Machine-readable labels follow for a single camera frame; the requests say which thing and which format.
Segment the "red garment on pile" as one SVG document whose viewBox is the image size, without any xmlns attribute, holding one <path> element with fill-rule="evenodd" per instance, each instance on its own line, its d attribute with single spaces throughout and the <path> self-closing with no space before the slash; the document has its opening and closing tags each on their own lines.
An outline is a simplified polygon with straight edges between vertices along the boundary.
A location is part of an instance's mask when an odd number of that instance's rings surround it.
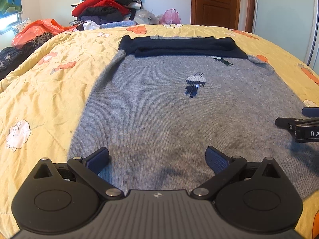
<svg viewBox="0 0 319 239">
<path fill-rule="evenodd" d="M 96 7 L 112 7 L 117 9 L 123 16 L 130 13 L 128 8 L 118 4 L 115 0 L 86 0 L 76 6 L 76 8 L 72 10 L 71 14 L 74 17 L 79 17 L 85 9 Z"/>
</svg>

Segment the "pile of dark clothes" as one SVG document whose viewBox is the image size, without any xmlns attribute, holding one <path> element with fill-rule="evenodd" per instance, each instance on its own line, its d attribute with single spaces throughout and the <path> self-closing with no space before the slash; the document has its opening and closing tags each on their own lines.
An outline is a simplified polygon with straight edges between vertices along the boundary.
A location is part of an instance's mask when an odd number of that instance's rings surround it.
<svg viewBox="0 0 319 239">
<path fill-rule="evenodd" d="M 73 4 L 72 16 L 81 22 L 97 25 L 132 20 L 142 7 L 142 0 L 81 0 Z"/>
</svg>

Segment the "white crumpled cloth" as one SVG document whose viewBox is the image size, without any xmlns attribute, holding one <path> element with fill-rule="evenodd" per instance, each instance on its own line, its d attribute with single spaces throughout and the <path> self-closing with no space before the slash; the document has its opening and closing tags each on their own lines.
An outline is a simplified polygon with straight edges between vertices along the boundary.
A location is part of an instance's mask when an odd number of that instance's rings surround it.
<svg viewBox="0 0 319 239">
<path fill-rule="evenodd" d="M 96 30 L 99 29 L 99 25 L 97 25 L 93 21 L 86 21 L 79 25 L 77 25 L 74 29 L 74 31 L 87 31 L 87 30 Z"/>
</svg>

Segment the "dark clothes beside bed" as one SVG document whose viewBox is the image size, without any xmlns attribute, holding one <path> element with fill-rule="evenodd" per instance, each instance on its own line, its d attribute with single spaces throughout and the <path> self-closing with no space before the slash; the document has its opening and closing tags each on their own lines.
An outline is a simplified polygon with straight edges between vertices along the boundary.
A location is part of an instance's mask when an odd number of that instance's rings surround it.
<svg viewBox="0 0 319 239">
<path fill-rule="evenodd" d="M 21 49 L 13 47 L 4 48 L 0 53 L 0 79 L 4 79 L 10 72 L 18 68 L 29 55 L 49 39 L 53 38 L 53 36 L 53 34 L 45 32 L 24 44 Z"/>
</svg>

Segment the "brown wooden door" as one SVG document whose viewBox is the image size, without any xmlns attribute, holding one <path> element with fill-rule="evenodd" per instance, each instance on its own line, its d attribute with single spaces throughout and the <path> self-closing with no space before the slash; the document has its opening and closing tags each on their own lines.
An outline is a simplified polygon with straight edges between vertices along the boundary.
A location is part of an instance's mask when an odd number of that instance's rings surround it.
<svg viewBox="0 0 319 239">
<path fill-rule="evenodd" d="M 256 0 L 191 0 L 191 24 L 252 32 Z"/>
</svg>

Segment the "grey sweater with navy sleeves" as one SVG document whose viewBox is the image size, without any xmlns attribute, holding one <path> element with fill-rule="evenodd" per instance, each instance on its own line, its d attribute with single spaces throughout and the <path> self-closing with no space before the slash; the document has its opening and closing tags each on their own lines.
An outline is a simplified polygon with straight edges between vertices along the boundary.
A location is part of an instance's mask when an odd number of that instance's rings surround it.
<svg viewBox="0 0 319 239">
<path fill-rule="evenodd" d="M 68 156 L 101 147 L 102 178 L 123 191 L 192 190 L 212 176 L 207 147 L 273 157 L 302 198 L 318 190 L 318 144 L 275 126 L 303 102 L 267 63 L 231 38 L 124 36 L 96 80 Z"/>
</svg>

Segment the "white sliding wardrobe door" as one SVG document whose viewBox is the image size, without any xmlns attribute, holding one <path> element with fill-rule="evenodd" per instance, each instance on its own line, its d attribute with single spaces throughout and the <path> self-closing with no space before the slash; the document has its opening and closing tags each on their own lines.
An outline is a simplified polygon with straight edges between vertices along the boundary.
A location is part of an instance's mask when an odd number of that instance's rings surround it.
<svg viewBox="0 0 319 239">
<path fill-rule="evenodd" d="M 318 36 L 318 0 L 256 0 L 252 31 L 309 65 Z"/>
</svg>

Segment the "yellow carrot print quilt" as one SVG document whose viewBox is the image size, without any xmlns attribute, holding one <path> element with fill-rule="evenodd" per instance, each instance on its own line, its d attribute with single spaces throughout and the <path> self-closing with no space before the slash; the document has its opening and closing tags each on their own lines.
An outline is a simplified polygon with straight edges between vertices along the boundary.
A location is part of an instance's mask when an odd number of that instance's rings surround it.
<svg viewBox="0 0 319 239">
<path fill-rule="evenodd" d="M 140 25 L 61 33 L 1 81 L 1 238 L 18 232 L 11 202 L 42 157 L 67 158 L 72 133 L 97 77 L 125 35 L 230 37 L 268 62 L 307 106 L 318 105 L 318 75 L 274 43 L 224 27 Z"/>
</svg>

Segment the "light blue fuzzy blanket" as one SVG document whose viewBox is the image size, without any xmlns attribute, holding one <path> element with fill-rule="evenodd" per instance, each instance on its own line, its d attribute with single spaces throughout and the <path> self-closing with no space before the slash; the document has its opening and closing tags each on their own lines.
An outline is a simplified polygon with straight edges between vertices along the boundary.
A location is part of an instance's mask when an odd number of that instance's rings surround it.
<svg viewBox="0 0 319 239">
<path fill-rule="evenodd" d="M 130 26 L 135 26 L 136 22 L 135 21 L 120 21 L 120 22 L 111 22 L 111 23 L 105 23 L 99 25 L 100 29 L 110 29 L 113 27 L 130 27 Z"/>
</svg>

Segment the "pink plastic bag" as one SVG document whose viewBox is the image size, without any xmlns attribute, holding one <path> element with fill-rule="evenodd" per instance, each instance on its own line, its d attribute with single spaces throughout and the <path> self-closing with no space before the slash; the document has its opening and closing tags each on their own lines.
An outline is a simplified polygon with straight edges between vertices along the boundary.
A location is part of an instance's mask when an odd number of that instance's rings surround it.
<svg viewBox="0 0 319 239">
<path fill-rule="evenodd" d="M 179 18 L 179 13 L 176 9 L 169 9 L 164 12 L 163 16 L 160 18 L 160 24 L 180 24 L 181 19 Z"/>
</svg>

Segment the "orange plastic bag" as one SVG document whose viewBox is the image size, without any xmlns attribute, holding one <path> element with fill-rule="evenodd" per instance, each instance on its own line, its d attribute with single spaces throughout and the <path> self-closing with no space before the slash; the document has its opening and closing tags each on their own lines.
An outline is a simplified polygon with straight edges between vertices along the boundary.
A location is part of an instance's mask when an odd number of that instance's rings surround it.
<svg viewBox="0 0 319 239">
<path fill-rule="evenodd" d="M 27 25 L 13 38 L 11 46 L 14 48 L 21 48 L 26 43 L 46 32 L 55 36 L 65 31 L 73 31 L 74 29 L 75 26 L 62 26 L 54 19 L 36 20 L 35 22 Z"/>
</svg>

